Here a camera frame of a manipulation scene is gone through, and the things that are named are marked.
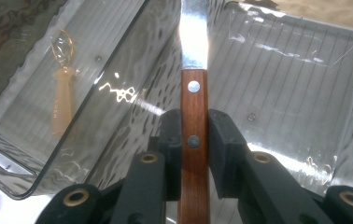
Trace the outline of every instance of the wooden surface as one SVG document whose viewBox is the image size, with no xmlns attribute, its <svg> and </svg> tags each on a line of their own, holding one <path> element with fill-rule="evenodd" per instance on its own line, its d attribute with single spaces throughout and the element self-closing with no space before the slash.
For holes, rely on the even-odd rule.
<svg viewBox="0 0 353 224">
<path fill-rule="evenodd" d="M 191 81 L 200 83 L 198 92 L 189 92 Z M 181 81 L 182 113 L 182 181 L 178 204 L 178 223 L 209 223 L 208 182 L 208 97 L 205 70 L 183 70 Z M 188 138 L 196 135 L 200 146 L 188 146 Z"/>
</svg>

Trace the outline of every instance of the metal blade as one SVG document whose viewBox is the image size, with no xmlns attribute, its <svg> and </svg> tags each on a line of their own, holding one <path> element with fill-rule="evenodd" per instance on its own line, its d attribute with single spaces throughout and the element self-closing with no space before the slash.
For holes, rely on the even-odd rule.
<svg viewBox="0 0 353 224">
<path fill-rule="evenodd" d="M 207 68 L 207 7 L 207 0 L 182 0 L 179 24 L 182 69 Z"/>
</svg>

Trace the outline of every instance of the knife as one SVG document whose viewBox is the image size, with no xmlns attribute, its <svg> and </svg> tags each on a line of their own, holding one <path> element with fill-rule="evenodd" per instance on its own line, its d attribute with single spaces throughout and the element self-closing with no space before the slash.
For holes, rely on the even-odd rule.
<svg viewBox="0 0 353 224">
<path fill-rule="evenodd" d="M 182 171 L 178 223 L 209 223 L 207 0 L 182 0 Z"/>
</svg>

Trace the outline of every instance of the wooden handle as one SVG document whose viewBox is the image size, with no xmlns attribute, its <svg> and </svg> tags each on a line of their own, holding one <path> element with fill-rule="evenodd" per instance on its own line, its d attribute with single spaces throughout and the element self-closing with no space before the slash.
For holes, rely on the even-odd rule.
<svg viewBox="0 0 353 224">
<path fill-rule="evenodd" d="M 200 89 L 196 91 L 197 82 Z M 206 71 L 183 70 L 181 81 L 182 180 L 178 223 L 209 223 L 208 93 Z"/>
<path fill-rule="evenodd" d="M 52 134 L 61 137 L 71 122 L 71 99 L 69 80 L 75 69 L 64 67 L 57 70 L 54 77 L 57 81 L 51 121 Z"/>
</svg>

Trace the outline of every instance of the light wooden handle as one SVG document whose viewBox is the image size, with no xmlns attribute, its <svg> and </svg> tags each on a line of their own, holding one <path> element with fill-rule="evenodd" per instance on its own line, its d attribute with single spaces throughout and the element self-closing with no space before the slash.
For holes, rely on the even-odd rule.
<svg viewBox="0 0 353 224">
<path fill-rule="evenodd" d="M 205 70 L 183 70 L 181 82 L 182 180 L 178 223 L 209 223 L 208 93 Z"/>
<path fill-rule="evenodd" d="M 69 80 L 75 74 L 75 69 L 63 67 L 57 70 L 54 78 L 57 81 L 51 131 L 55 136 L 62 136 L 71 122 L 71 99 L 69 93 Z"/>
</svg>

